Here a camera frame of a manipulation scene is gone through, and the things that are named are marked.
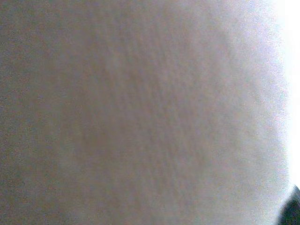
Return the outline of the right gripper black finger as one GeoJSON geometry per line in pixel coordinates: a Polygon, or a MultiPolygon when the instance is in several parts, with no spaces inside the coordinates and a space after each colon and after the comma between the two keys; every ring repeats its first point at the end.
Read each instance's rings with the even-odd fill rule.
{"type": "Polygon", "coordinates": [[[300,190],[297,186],[285,204],[279,217],[280,225],[300,225],[300,190]]]}

